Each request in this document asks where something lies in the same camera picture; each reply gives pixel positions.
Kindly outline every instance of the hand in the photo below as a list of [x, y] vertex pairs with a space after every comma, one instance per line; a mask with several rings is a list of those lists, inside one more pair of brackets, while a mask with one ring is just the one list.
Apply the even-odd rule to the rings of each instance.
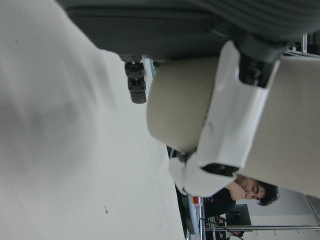
[[234, 181], [227, 185], [225, 188], [230, 191], [231, 198], [234, 201], [244, 199], [246, 196], [246, 192], [243, 190], [243, 188], [236, 184]]

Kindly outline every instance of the cable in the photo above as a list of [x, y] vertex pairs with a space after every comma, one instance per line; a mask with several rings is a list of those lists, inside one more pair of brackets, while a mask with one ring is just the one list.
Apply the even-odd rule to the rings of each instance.
[[219, 224], [217, 224], [217, 223], [215, 223], [215, 222], [213, 222], [213, 221], [206, 220], [206, 219], [204, 219], [204, 218], [200, 218], [200, 220], [205, 221], [205, 222], [208, 222], [208, 223], [211, 223], [211, 224], [214, 224], [214, 225], [218, 226], [219, 228], [223, 228], [223, 229], [227, 230], [229, 233], [232, 233], [233, 236], [235, 236], [235, 237], [237, 237], [237, 238], [240, 238], [241, 240], [244, 240], [242, 237], [237, 236], [237, 235], [234, 235], [234, 233], [233, 233], [232, 231], [230, 231], [229, 229], [225, 228], [224, 226], [221, 226], [221, 225], [219, 225]]

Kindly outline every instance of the man's hair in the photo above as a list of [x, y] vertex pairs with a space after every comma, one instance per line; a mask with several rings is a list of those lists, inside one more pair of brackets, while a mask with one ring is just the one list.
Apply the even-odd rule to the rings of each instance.
[[263, 181], [258, 181], [258, 183], [260, 183], [265, 190], [265, 196], [258, 200], [259, 205], [268, 206], [272, 204], [274, 201], [278, 200], [279, 191], [277, 186], [263, 182]]
[[243, 237], [245, 231], [241, 231], [239, 234], [233, 234], [233, 236], [237, 236], [237, 237]]

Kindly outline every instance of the dark shirt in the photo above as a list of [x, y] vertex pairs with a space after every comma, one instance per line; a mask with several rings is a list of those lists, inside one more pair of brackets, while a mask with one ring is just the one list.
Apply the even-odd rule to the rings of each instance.
[[210, 218], [228, 213], [235, 205], [236, 201], [232, 200], [230, 191], [223, 188], [216, 194], [204, 198], [204, 217]]

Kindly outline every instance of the black clip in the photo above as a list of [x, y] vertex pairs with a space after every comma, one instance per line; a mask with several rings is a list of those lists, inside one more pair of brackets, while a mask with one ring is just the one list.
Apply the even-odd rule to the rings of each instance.
[[124, 70], [128, 77], [128, 89], [132, 102], [144, 104], [147, 101], [144, 64], [142, 62], [127, 62]]

